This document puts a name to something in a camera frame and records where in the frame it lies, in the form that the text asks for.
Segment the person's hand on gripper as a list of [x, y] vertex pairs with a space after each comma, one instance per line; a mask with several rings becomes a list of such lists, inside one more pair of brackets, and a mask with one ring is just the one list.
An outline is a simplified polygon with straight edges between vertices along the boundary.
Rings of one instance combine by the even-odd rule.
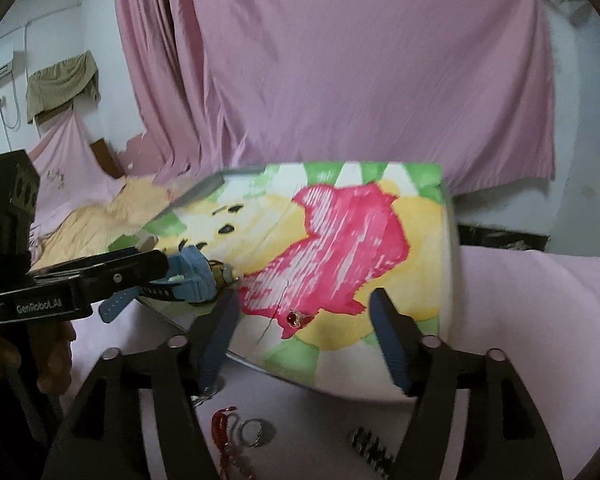
[[0, 330], [0, 370], [25, 366], [38, 390], [60, 396], [71, 386], [76, 331], [71, 322], [32, 324]]

